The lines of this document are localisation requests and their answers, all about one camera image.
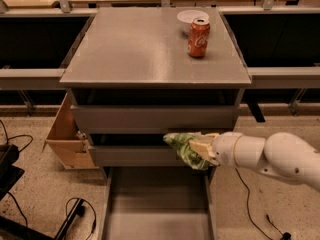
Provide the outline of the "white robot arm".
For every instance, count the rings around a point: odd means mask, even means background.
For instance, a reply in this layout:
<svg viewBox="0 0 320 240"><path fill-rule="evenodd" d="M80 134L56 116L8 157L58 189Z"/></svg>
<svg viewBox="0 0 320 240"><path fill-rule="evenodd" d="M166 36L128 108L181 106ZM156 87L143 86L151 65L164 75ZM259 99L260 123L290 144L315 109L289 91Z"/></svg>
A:
<svg viewBox="0 0 320 240"><path fill-rule="evenodd" d="M320 191L320 153L300 137L280 132L267 139L238 132L197 135L191 150L213 165L246 168L288 184Z"/></svg>

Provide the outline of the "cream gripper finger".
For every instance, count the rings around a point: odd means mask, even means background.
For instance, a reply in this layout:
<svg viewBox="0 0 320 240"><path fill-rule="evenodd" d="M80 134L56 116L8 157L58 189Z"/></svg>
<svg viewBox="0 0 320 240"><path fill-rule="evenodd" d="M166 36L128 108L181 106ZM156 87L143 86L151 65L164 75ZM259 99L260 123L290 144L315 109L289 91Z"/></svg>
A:
<svg viewBox="0 0 320 240"><path fill-rule="evenodd" d="M212 165L218 166L216 153L213 151L212 139L193 139L189 141L191 149L204 160Z"/></svg>
<svg viewBox="0 0 320 240"><path fill-rule="evenodd" d="M208 133L208 134L199 136L199 139L201 141L211 142L218 136L219 136L219 133Z"/></svg>

